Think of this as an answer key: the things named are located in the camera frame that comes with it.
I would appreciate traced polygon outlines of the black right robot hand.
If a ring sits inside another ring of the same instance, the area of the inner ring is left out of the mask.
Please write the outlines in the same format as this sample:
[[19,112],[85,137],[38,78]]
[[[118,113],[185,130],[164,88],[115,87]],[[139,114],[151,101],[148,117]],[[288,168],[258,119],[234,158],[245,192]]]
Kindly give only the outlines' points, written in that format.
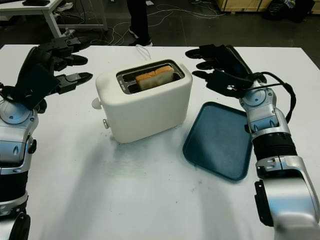
[[232,45],[201,45],[188,50],[190,59],[202,59],[196,65],[199,70],[220,70],[238,78],[247,78],[253,72]]

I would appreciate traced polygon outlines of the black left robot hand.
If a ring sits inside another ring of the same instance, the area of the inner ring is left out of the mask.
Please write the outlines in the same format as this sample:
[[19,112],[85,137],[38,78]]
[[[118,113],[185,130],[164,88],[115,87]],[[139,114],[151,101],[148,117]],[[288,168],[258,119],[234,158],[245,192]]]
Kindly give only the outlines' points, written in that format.
[[76,55],[88,48],[91,40],[88,37],[59,37],[48,43],[33,47],[25,58],[18,74],[15,91],[20,94],[32,94],[35,91],[52,94],[64,94],[74,90],[92,79],[89,72],[78,72],[71,75],[54,75],[66,67],[82,66],[88,59]]

